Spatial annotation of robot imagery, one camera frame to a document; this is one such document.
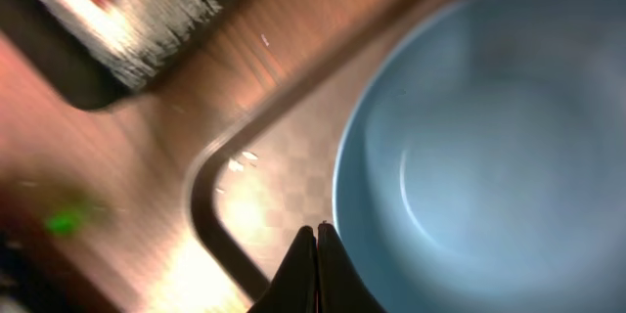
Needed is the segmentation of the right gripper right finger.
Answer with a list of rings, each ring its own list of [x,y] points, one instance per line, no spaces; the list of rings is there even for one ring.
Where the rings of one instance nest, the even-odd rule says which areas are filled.
[[[381,313],[330,223],[318,226],[318,305],[323,313]]]

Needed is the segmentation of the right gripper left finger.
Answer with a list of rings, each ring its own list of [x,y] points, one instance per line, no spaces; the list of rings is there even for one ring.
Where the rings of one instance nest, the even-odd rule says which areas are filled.
[[[301,227],[269,288],[248,313],[317,312],[317,244],[310,226]]]

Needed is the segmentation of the dark blue plate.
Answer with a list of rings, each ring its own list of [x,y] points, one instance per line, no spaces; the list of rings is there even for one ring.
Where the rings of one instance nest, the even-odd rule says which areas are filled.
[[[386,58],[334,222],[389,312],[625,308],[625,0],[457,0]]]

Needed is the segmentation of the pile of white rice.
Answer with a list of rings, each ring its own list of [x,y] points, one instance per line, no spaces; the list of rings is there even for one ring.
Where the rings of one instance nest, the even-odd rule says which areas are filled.
[[[226,0],[38,0],[114,78],[138,91]]]

